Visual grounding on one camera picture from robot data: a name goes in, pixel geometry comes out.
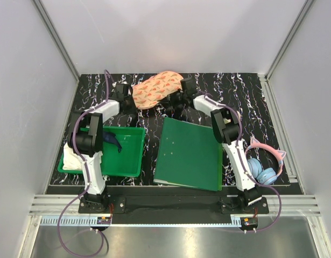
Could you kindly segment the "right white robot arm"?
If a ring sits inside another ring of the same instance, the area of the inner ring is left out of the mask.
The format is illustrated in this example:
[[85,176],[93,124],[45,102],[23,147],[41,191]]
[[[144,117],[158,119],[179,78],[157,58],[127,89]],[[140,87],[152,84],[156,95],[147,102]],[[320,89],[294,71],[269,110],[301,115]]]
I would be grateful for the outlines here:
[[212,100],[208,95],[199,93],[187,95],[178,90],[167,95],[166,99],[175,109],[187,104],[210,116],[214,137],[226,152],[235,175],[236,187],[239,190],[237,206],[244,213],[249,213],[255,209],[257,202],[262,199],[262,194],[243,153],[242,123],[237,111],[230,106]]

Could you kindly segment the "green plastic bin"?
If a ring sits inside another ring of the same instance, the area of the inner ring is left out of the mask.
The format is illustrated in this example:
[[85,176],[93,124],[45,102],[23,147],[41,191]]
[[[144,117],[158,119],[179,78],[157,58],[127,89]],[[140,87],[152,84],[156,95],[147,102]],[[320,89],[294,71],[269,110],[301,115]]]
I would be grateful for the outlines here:
[[[116,134],[122,146],[119,153],[117,147],[107,142],[103,143],[101,173],[103,176],[138,177],[140,174],[145,129],[140,127],[105,126],[103,131]],[[58,165],[58,172],[82,174],[82,170],[63,170],[63,156]]]

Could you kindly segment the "pink mesh laundry bag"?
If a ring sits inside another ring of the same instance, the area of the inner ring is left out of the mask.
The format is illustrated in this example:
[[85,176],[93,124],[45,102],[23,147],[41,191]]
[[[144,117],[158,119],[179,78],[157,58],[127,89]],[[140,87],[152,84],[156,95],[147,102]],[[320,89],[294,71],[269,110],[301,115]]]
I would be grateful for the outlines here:
[[136,108],[139,110],[153,108],[168,95],[181,90],[181,80],[183,79],[184,77],[179,73],[163,71],[134,85],[132,96]]

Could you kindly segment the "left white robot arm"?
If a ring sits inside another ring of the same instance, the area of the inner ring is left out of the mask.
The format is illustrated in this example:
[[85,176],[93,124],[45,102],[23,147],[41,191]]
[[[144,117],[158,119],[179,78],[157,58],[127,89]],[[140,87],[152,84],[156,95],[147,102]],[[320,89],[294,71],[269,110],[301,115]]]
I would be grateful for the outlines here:
[[85,111],[73,113],[74,123],[68,134],[67,143],[81,161],[84,176],[84,191],[79,194],[80,205],[90,207],[98,213],[109,208],[109,197],[101,172],[103,154],[103,123],[120,113],[135,111],[132,90],[126,93],[113,92],[100,104]]

